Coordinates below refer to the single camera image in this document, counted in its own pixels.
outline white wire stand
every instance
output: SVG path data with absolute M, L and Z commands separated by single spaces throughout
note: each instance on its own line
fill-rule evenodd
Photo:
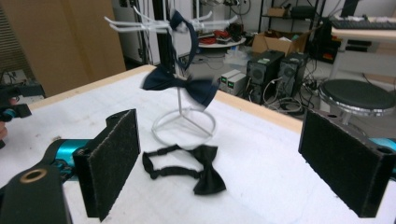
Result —
M 141 14 L 135 7 L 134 11 L 142 17 L 142 22 L 112 21 L 107 17 L 105 17 L 105 20 L 109 22 L 112 29 L 119 33 L 138 31 L 150 31 L 158 34 L 169 33 L 172 38 L 172 44 L 175 45 L 174 31 L 171 29 L 169 21 L 155 21 Z M 227 21 L 202 22 L 210 18 L 211 14 L 212 12 L 209 12 L 206 16 L 197 17 L 194 20 L 190 20 L 190 23 L 195 30 L 216 30 L 223 29 L 237 20 L 237 17 L 234 16 Z M 165 7 L 163 7 L 163 15 L 166 15 Z M 177 31 L 184 33 L 187 32 L 187 29 L 181 27 Z M 187 79 L 180 74 L 180 68 L 177 63 L 175 63 L 175 70 L 175 78 Z M 202 108 L 183 107 L 180 88 L 177 88 L 177 99 L 178 109 L 165 113 L 154 121 L 151 128 L 154 137 L 166 146 L 178 144 L 184 148 L 193 148 L 209 141 L 216 131 L 215 118 Z

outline black bow tie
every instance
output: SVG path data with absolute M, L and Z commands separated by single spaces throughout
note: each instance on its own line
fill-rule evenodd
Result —
M 142 89 L 146 91 L 163 91 L 171 87 L 185 88 L 194 101 L 207 107 L 215 98 L 219 84 L 213 83 L 211 79 L 189 78 L 182 80 L 174 77 L 166 68 L 159 65 L 146 76 Z
M 177 11 L 175 11 L 172 19 L 169 21 L 169 25 L 173 30 L 176 30 L 176 28 L 182 22 L 186 24 L 187 28 L 189 28 L 191 38 L 190 55 L 186 64 L 178 59 L 175 48 L 172 46 L 172 43 L 170 44 L 172 46 L 172 56 L 175 59 L 175 62 L 177 62 L 181 69 L 186 70 L 190 66 L 190 63 L 195 56 L 195 52 L 198 49 L 198 38 L 193 26 L 184 20 L 184 18 Z M 142 89 L 145 91 L 163 91 L 171 87 L 185 88 L 189 96 L 194 101 L 207 107 L 215 97 L 216 92 L 219 89 L 219 83 L 213 82 L 212 79 L 207 78 L 189 78 L 187 80 L 183 80 L 175 77 L 172 72 L 168 71 L 163 65 L 160 64 L 156 69 L 146 76 L 142 85 Z
M 189 152 L 198 162 L 204 166 L 204 170 L 198 172 L 192 169 L 187 169 L 179 166 L 168 166 L 160 170 L 154 170 L 154 165 L 152 164 L 149 157 L 151 156 L 161 156 L 166 155 L 168 152 L 175 150 L 185 150 Z M 213 160 L 216 157 L 218 148 L 201 145 L 193 150 L 187 150 L 180 148 L 178 145 L 171 147 L 160 148 L 153 152 L 144 152 L 142 155 L 143 165 L 146 172 L 150 174 L 151 179 L 156 179 L 158 176 L 167 175 L 190 175 L 195 179 L 199 178 L 198 183 L 195 185 L 193 191 L 198 195 L 207 195 L 218 193 L 225 190 L 225 184 L 219 173 L 213 167 Z

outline white tabletop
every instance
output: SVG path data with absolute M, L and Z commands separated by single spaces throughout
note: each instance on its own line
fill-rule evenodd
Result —
M 332 35 L 340 38 L 396 42 L 394 30 L 343 30 L 332 28 Z
M 163 147 L 154 140 L 151 125 L 177 108 L 177 91 L 141 90 L 147 73 L 137 69 L 97 82 L 93 89 L 49 98 L 32 105 L 33 116 L 12 120 L 7 145 L 0 150 L 0 185 L 39 161 L 54 138 L 94 138 L 106 127 L 106 117 L 125 109 L 136 108 L 141 149 Z M 191 177 L 152 180 L 139 156 L 103 223 L 393 223 L 395 182 L 389 182 L 376 218 L 358 218 L 299 154 L 300 121 L 221 91 L 206 111 L 218 124 L 207 144 L 219 147 L 214 167 L 227 190 L 196 196 L 197 181 Z M 201 168 L 181 154 L 153 162 L 156 167 Z M 78 182 L 67 181 L 64 192 L 74 223 L 99 223 L 87 218 Z
M 246 38 L 242 37 L 242 39 L 239 40 L 238 42 L 230 41 L 227 44 L 202 44 L 202 43 L 200 43 L 199 47 L 200 48 L 204 48 L 204 49 L 229 48 L 229 47 L 233 47 L 233 46 L 237 46 L 237 45 L 243 44 L 243 43 L 245 43 L 246 40 L 247 40 Z

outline floor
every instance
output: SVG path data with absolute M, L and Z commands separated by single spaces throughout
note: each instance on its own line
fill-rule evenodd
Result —
M 239 48 L 239 50 L 243 53 L 246 53 L 247 57 L 250 58 L 252 57 L 252 53 L 249 47 L 242 46 Z M 228 63 L 230 60 L 224 62 L 224 56 L 227 53 L 227 49 L 201 49 L 201 52 L 197 54 L 192 61 L 190 71 L 192 74 L 195 76 L 199 77 L 220 77 L 220 75 L 229 72 L 233 69 L 237 69 L 241 71 L 242 73 L 246 73 L 246 66 L 241 65 L 243 62 L 231 62 Z M 315 80 L 317 84 L 319 84 L 321 81 L 325 80 L 328 75 L 330 74 L 330 71 L 332 69 L 332 64 L 330 63 L 324 63 L 320 61 L 310 61 L 306 67 L 305 74 L 312 73 L 312 77 L 310 80 Z M 344 77 L 344 78 L 351 78 L 351 79 L 357 79 L 357 80 L 362 80 L 362 81 L 367 81 L 363 74 L 359 73 L 352 73 L 352 72 L 346 72 L 346 71 L 340 71 L 337 74 L 337 78 L 339 77 Z M 392 92 L 395 97 L 396 97 L 396 91 L 395 91 L 395 86 L 388 84 L 388 83 L 380 83 L 376 81 L 369 80 L 371 83 L 378 85 L 384 89 L 386 89 L 389 92 Z M 330 108 L 329 106 L 326 106 L 322 103 L 322 106 L 320 106 L 321 102 L 318 97 L 318 92 L 315 90 L 312 90 L 312 88 L 308 87 L 302 87 L 301 88 L 301 95 L 305 98 L 305 104 L 309 105 L 311 108 L 315 109 L 322 109 L 325 111 L 331 111 L 334 114 L 339 113 L 339 111 L 336 108 Z M 303 119 L 304 116 L 302 115 L 294 115 L 293 113 L 289 113 L 288 115 L 293 116 L 297 119 Z M 396 111 L 393 112 L 391 115 L 387 115 L 384 117 L 376 117 L 376 118 L 363 118 L 363 117 L 352 117 L 351 123 L 362 129 L 367 136 L 369 137 L 391 137 L 395 138 L 396 137 Z

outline black stool seat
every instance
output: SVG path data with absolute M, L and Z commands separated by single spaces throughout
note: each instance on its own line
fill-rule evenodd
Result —
M 367 82 L 332 79 L 319 87 L 320 97 L 328 104 L 361 116 L 383 116 L 395 107 L 395 97 Z

